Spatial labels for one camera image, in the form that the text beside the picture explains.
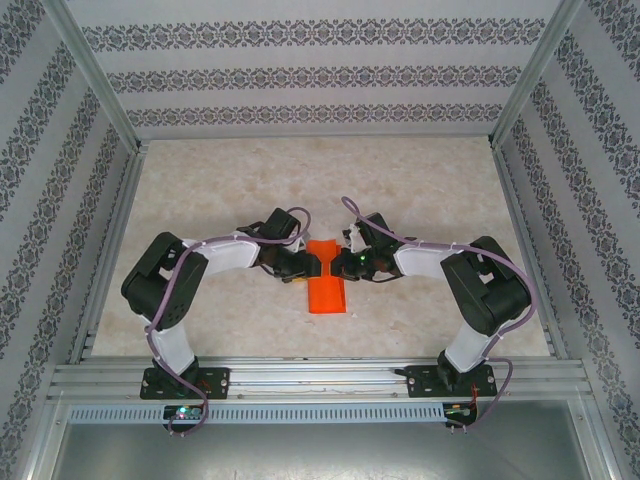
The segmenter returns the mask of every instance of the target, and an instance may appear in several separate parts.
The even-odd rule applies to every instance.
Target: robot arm
[[[389,230],[379,213],[366,218]],[[450,391],[455,390],[461,376],[485,361],[484,352],[500,329],[515,323],[531,304],[520,277],[491,258],[453,248],[442,251],[403,244],[362,221],[343,234],[351,248],[343,249],[332,263],[334,275],[375,281],[374,275],[381,271],[390,273],[390,279],[423,275],[447,280],[465,320],[438,357],[438,376]],[[365,248],[355,251],[353,246],[362,244]],[[481,237],[470,245],[509,260],[491,237]]]
[[[174,289],[156,329],[151,332],[153,343],[163,362],[189,383],[194,383],[198,360],[189,345],[182,319],[189,311],[198,286],[204,277],[236,268],[266,265],[272,275],[284,282],[297,277],[320,275],[320,262],[301,247],[302,238],[289,245],[266,245],[259,239],[284,240],[300,222],[290,213],[276,209],[266,222],[256,222],[231,233],[228,240],[209,243],[191,251],[186,257]],[[125,279],[121,293],[129,306],[146,325],[150,325],[164,297],[169,279],[162,271],[171,271],[180,256],[193,246],[193,240],[181,240],[164,232],[158,235]],[[157,362],[156,368],[163,371]],[[167,375],[175,388],[181,386]]]

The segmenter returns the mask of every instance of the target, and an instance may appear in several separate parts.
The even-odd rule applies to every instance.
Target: black mounting bracket
[[[495,397],[498,393],[493,368],[487,364],[461,374],[453,391],[438,376],[437,365],[409,365],[395,373],[406,377],[409,398],[471,397],[474,385],[477,397]]]
[[[191,383],[202,390],[209,400],[226,400],[229,392],[231,370],[228,368],[197,369],[195,380]],[[166,372],[151,367],[144,371],[140,387],[142,400],[199,400],[200,397],[182,386],[176,388],[175,382],[167,378]]]

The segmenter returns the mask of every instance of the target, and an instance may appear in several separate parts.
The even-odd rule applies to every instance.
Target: patterned wallpaper
[[[502,145],[564,342],[640,477],[638,6],[588,1]]]
[[[174,3],[69,1],[144,140],[488,134],[558,0]]]
[[[67,360],[129,155],[32,0],[0,1],[0,479]]]

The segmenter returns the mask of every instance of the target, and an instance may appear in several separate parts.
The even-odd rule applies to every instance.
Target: metal frame
[[[509,100],[505,104],[498,121],[496,122],[489,141],[495,148],[504,142],[509,134],[509,130],[515,123],[520,110],[529,98],[529,94],[535,87],[540,75],[547,67],[549,60],[553,57],[553,52],[562,40],[567,28],[573,21],[578,9],[584,3],[583,0],[561,0],[555,13],[549,20],[547,28],[542,32],[542,37],[538,41],[529,63],[525,67],[522,75],[518,79]]]
[[[140,139],[111,87],[107,76],[87,43],[65,0],[43,0],[42,6],[73,55],[84,78],[95,92],[127,151],[137,152]]]
[[[393,373],[395,368],[410,364],[435,364],[435,359],[201,358],[200,361],[206,367],[231,368],[229,398],[210,401],[213,411],[220,409],[222,405],[224,408],[247,407],[249,410],[277,407],[281,411],[288,408],[313,410],[327,406],[357,410],[358,407],[366,406],[377,408],[381,417],[375,421],[394,421],[393,418],[383,417],[389,415],[388,411],[393,409],[411,409],[428,404],[437,409],[443,401],[454,400],[409,398],[405,379]],[[503,397],[504,401],[567,402],[591,478],[620,478],[582,362],[539,357],[514,358],[513,361],[514,377]],[[109,412],[113,412],[114,408],[117,408],[122,416],[133,410],[141,411],[141,408],[157,410],[162,405],[182,403],[143,401],[138,397],[142,372],[148,366],[147,358],[119,357],[94,358],[79,365],[58,366],[53,374],[44,414],[22,478],[52,478],[55,461],[63,449],[67,426],[87,423],[85,420],[74,420],[81,418],[76,410],[91,406],[93,411],[103,412],[99,415],[101,420],[95,423],[122,424],[123,422],[116,420],[115,416],[113,420],[105,418],[112,415]],[[501,385],[506,375],[506,366],[497,363],[493,367],[496,382]],[[438,421],[438,418],[425,420],[405,416],[400,421]],[[343,420],[336,419],[334,423],[340,422]],[[344,422],[354,423],[346,418]],[[144,415],[134,413],[127,416],[126,423],[150,422]],[[247,415],[246,418],[237,418],[232,423],[258,422]]]
[[[557,43],[573,19],[582,0],[562,0],[536,47],[529,64],[509,98],[496,127],[490,135],[496,169],[505,193],[506,203],[527,271],[533,276],[541,299],[540,317],[550,344],[551,357],[513,358],[514,377],[502,401],[522,402],[556,400],[567,402],[575,433],[592,478],[621,478],[613,450],[608,441],[600,412],[593,397],[583,364],[567,360],[568,355],[550,307],[537,266],[533,246],[526,231],[511,183],[506,175],[499,145],[508,134],[538,77],[553,54]],[[55,472],[58,455],[64,446],[65,431],[78,417],[78,409],[91,406],[95,411],[133,412],[159,409],[180,401],[143,401],[139,398],[142,372],[150,366],[146,357],[91,357],[98,321],[104,307],[107,286],[111,280],[117,252],[120,249],[129,213],[142,170],[148,142],[141,143],[109,85],[95,56],[86,43],[72,14],[63,0],[45,0],[44,6],[56,28],[73,53],[90,86],[105,106],[109,118],[131,152],[131,162],[116,213],[116,221],[107,238],[105,255],[98,266],[98,279],[90,294],[86,315],[74,345],[71,365],[56,367],[43,413],[20,478],[49,479]],[[375,405],[380,411],[419,405],[442,405],[454,399],[411,399],[405,379],[393,373],[411,364],[435,364],[434,359],[255,359],[200,358],[205,367],[230,368],[229,398],[210,401],[213,410],[254,406],[255,408],[314,408],[314,406]],[[495,378],[501,385],[506,375],[503,364],[494,365]],[[133,413],[128,422],[148,423],[148,418]]]

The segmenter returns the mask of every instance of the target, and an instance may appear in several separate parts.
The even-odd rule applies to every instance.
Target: perforated metal strip
[[[76,406],[72,424],[157,424],[161,405]],[[209,411],[211,424],[301,423],[411,423],[445,421],[442,403],[336,404],[336,405],[216,405]]]

